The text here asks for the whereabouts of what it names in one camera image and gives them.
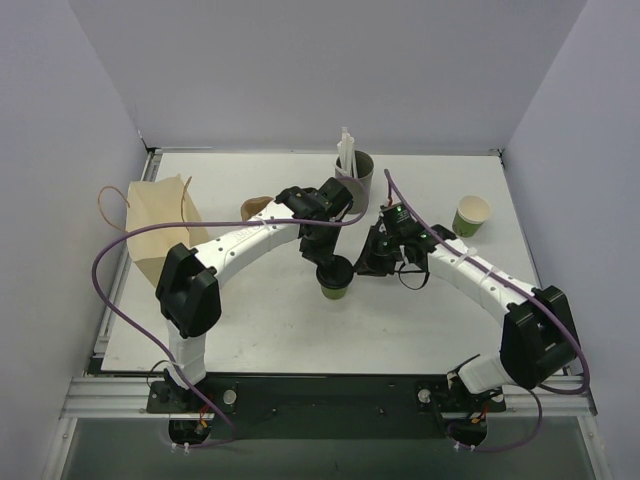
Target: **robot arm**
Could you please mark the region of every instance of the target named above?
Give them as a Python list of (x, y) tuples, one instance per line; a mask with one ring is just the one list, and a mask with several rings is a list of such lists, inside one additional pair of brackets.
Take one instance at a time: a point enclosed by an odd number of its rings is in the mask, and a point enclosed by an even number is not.
[(396, 264), (412, 263), (426, 275), (434, 274), (464, 292), (482, 306), (502, 327), (500, 352), (479, 355), (450, 373), (471, 394), (502, 385), (527, 389), (538, 386), (549, 375), (575, 358), (575, 353), (550, 320), (521, 295), (465, 261), (466, 257), (536, 297), (576, 337), (573, 318), (564, 294), (555, 287), (540, 291), (501, 272), (440, 225), (433, 227), (445, 242), (463, 255), (458, 257), (416, 222), (403, 204), (381, 209), (371, 227), (355, 270), (360, 275), (384, 276), (396, 272)]
[[(346, 262), (346, 281), (351, 281), (351, 264), (344, 257), (333, 254), (340, 227), (267, 223), (291, 218), (327, 222), (349, 208), (351, 201), (349, 190), (334, 178), (327, 180), (319, 190), (292, 187), (251, 219), (263, 224), (229, 232), (191, 250), (178, 244), (169, 251), (156, 297), (167, 319), (169, 350), (192, 384), (206, 376), (206, 334), (222, 315), (220, 288), (262, 255), (302, 238), (302, 256), (318, 265), (319, 278), (336, 278), (333, 271), (345, 271)], [(188, 388), (174, 365), (168, 370), (177, 386)]]

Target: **screw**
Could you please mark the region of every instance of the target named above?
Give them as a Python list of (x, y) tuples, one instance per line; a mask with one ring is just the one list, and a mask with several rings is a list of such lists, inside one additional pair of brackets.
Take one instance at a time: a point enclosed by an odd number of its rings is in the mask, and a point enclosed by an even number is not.
[(238, 398), (238, 394), (233, 390), (227, 390), (222, 394), (222, 401), (227, 405), (233, 405), (236, 403), (236, 399)]
[(420, 403), (429, 403), (431, 401), (430, 397), (431, 392), (426, 388), (423, 388), (418, 392), (418, 400), (420, 400)]

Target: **gray wall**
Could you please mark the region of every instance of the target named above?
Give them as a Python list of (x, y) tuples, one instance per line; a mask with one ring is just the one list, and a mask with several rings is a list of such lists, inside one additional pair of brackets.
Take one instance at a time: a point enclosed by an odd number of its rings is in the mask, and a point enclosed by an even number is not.
[[(89, 270), (115, 233), (96, 209), (145, 151), (64, 0), (0, 7), (0, 478), (39, 478), (102, 305)], [(124, 208), (107, 201), (122, 219)], [(107, 283), (114, 262), (102, 271)]]
[(584, 0), (71, 0), (148, 145), (504, 147)]
[(640, 3), (590, 0), (506, 149), (544, 284), (569, 295), (615, 478), (640, 471)]

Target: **white tabletop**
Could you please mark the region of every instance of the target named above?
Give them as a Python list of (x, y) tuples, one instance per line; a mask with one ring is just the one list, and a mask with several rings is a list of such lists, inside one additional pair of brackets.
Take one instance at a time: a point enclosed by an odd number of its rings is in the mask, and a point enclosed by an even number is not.
[[(333, 174), (335, 156), (165, 153), (156, 178), (193, 176), (189, 192), (202, 218), (236, 220), (248, 198), (275, 196), (292, 185), (320, 187)], [(461, 197), (486, 198), (492, 217), (465, 242), (502, 270), (535, 284), (497, 157), (375, 155), (374, 161), (371, 207), (360, 223), (342, 229), (337, 254), (352, 262), (358, 258), (386, 198), (386, 167), (431, 224), (450, 228)], [(212, 238), (220, 233), (215, 230)], [(414, 292), (397, 277), (356, 277), (347, 295), (332, 301), (322, 296), (315, 265), (301, 258), (298, 247), (292, 242), (272, 251), (225, 285), (223, 315), (207, 337), (208, 371), (438, 374), (477, 353), (499, 349), (497, 323), (444, 281), (432, 277), (423, 290)], [(120, 307), (167, 342), (154, 289), (135, 265), (129, 269)], [(147, 371), (162, 358), (155, 345), (118, 318), (102, 369)]]

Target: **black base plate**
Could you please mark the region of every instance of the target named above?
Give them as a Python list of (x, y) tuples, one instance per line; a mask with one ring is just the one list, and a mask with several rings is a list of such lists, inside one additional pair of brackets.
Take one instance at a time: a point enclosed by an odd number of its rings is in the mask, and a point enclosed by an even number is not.
[[(236, 425), (244, 439), (416, 439), (444, 437), (439, 412), (481, 411), (472, 399), (448, 395), (445, 375), (431, 376), (226, 376), (209, 374), (197, 387)], [(426, 388), (431, 402), (421, 403)], [(223, 394), (234, 390), (234, 404)], [(506, 409), (490, 401), (490, 411)], [(148, 413), (193, 413), (168, 400), (163, 381), (152, 383)], [(228, 428), (213, 421), (212, 438), (225, 438)]]

